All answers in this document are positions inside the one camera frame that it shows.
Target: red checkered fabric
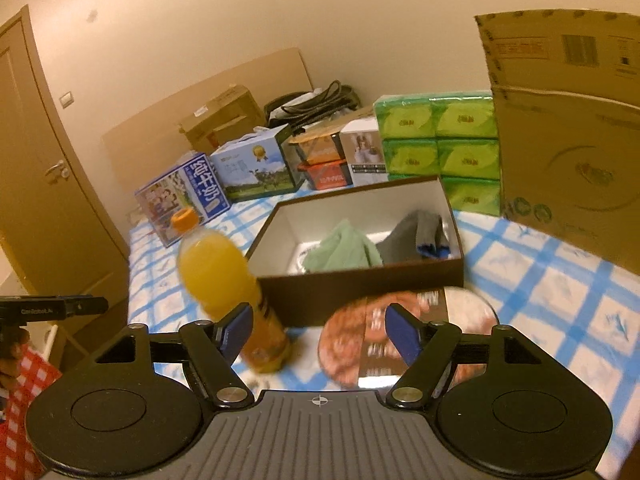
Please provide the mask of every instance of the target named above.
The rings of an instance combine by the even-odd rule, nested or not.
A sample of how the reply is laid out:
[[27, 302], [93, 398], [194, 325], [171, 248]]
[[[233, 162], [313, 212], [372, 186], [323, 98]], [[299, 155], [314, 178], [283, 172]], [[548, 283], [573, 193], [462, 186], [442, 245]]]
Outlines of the red checkered fabric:
[[0, 478], [2, 480], [34, 480], [44, 468], [27, 442], [24, 415], [35, 397], [60, 377], [60, 372], [36, 352], [25, 346], [20, 362], [18, 388], [11, 392], [0, 424]]

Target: barcode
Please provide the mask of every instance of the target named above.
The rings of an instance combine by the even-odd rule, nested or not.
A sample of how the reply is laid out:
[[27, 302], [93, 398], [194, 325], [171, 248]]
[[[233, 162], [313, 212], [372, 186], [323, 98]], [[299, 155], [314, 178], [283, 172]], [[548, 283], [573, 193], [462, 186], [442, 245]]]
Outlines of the barcode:
[[593, 36], [563, 34], [564, 62], [571, 65], [598, 66], [596, 39]]

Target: black circular disc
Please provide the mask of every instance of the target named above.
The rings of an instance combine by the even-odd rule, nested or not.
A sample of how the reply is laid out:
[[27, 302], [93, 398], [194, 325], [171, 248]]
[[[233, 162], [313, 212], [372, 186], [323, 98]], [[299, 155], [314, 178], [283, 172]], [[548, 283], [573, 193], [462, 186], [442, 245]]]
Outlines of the black circular disc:
[[28, 438], [49, 468], [73, 476], [126, 476], [149, 470], [194, 438], [202, 410], [193, 392], [167, 377], [100, 365], [63, 376], [26, 415]]
[[487, 375], [452, 388], [436, 412], [446, 442], [466, 462], [500, 475], [562, 476], [604, 451], [609, 412], [588, 388], [572, 386], [575, 378], [556, 380], [551, 391], [534, 381], [511, 390]]

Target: orange bottle cap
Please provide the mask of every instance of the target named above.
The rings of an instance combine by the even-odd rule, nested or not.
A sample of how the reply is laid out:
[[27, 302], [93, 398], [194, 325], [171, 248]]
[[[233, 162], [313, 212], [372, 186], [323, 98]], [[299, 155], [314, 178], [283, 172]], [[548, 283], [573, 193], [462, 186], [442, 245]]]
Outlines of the orange bottle cap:
[[171, 217], [171, 226], [180, 234], [184, 234], [200, 223], [200, 218], [193, 207], [180, 209]]

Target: light switch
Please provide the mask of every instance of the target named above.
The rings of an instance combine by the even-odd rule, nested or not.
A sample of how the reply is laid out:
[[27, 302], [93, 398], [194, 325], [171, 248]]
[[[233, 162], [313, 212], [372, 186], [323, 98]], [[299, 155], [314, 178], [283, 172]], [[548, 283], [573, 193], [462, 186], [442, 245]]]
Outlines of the light switch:
[[63, 108], [68, 107], [74, 101], [74, 95], [71, 92], [67, 92], [60, 98], [60, 104]]

